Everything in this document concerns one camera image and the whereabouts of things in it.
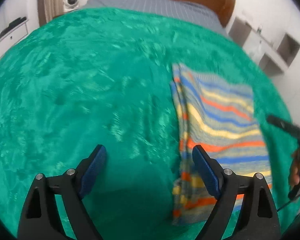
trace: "drawer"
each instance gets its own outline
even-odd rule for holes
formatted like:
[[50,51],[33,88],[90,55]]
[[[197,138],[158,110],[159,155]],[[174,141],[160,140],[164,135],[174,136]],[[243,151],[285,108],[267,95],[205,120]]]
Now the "drawer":
[[8,49],[10,49],[16,43],[18,43],[27,34],[28,31],[26,28],[26,24],[22,24],[18,28],[16,28],[13,32],[11,32],[9,35],[4,37],[0,41],[0,58],[3,54],[6,53]]

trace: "metal screw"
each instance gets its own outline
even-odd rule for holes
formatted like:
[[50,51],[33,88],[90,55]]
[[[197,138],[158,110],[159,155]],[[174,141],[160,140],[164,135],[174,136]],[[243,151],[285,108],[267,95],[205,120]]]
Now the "metal screw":
[[36,179],[42,179],[43,178],[43,174],[42,173],[38,173],[36,176],[35,176]]
[[75,173],[75,169],[69,169],[67,170],[68,175],[73,175]]
[[262,175],[261,173],[256,173],[256,177],[257,177],[258,179],[263,179],[263,175]]
[[231,175],[231,174],[232,174],[231,169],[224,169],[223,172],[224,172],[226,175]]

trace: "green blanket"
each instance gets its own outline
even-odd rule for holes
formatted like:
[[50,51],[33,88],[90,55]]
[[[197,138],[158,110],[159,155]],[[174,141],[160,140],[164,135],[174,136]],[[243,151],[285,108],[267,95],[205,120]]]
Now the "green blanket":
[[[172,18],[86,9],[34,31],[0,60],[0,218],[12,233],[37,173],[62,174],[103,144],[106,168],[84,204],[104,239],[195,239],[202,223],[171,225],[180,159],[169,82],[171,65],[178,62],[253,88],[273,196],[277,206],[288,200],[290,153],[297,144],[265,117],[289,120],[289,113],[270,80],[237,45]],[[60,198],[58,204],[73,237]],[[280,212],[283,229],[297,207]]]

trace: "striped towel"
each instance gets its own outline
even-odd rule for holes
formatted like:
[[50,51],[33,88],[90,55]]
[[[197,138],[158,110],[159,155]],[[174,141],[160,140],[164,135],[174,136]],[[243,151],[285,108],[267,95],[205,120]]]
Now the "striped towel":
[[[266,145],[253,118],[252,89],[194,72],[183,64],[173,65],[173,79],[181,155],[180,179],[173,188],[173,223],[183,225],[206,220],[216,203],[195,170],[195,145],[200,144],[224,169],[245,176],[261,172],[270,187],[272,178]],[[237,196],[234,210],[240,209],[242,198]]]

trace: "curtain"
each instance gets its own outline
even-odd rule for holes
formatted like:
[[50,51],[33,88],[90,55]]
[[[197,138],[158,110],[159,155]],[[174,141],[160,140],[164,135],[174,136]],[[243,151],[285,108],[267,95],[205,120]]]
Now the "curtain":
[[38,0],[40,26],[63,14],[63,0]]

